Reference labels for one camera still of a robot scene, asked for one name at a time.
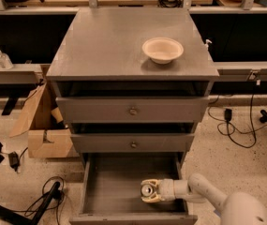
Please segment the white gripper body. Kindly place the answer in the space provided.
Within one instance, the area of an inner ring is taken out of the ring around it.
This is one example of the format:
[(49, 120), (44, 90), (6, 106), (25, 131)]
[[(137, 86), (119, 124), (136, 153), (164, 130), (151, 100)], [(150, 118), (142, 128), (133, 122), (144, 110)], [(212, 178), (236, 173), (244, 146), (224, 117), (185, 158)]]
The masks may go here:
[(163, 179), (158, 185), (159, 197), (161, 201), (173, 201), (175, 199), (173, 181)]

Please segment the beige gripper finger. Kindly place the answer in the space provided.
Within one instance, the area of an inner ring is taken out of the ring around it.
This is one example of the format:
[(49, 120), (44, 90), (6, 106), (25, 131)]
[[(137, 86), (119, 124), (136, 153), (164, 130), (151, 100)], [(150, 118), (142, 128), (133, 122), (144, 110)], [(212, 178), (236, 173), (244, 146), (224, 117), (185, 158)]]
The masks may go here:
[(150, 195), (148, 197), (146, 196), (142, 196), (141, 199), (145, 202), (145, 203), (160, 203), (160, 197), (157, 194), (153, 194)]
[(154, 188), (157, 188), (160, 182), (161, 182), (160, 179), (146, 179), (141, 182), (141, 185), (142, 186), (150, 185)]

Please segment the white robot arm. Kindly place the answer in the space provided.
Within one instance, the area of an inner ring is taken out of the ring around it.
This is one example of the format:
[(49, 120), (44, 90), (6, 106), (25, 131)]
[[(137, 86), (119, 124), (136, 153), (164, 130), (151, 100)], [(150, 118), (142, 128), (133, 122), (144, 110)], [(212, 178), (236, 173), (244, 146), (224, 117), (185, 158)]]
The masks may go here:
[(145, 203), (208, 201), (220, 214), (220, 225), (267, 225), (267, 209), (259, 200), (244, 192), (226, 195), (199, 173), (193, 173), (187, 180), (143, 180), (141, 199)]

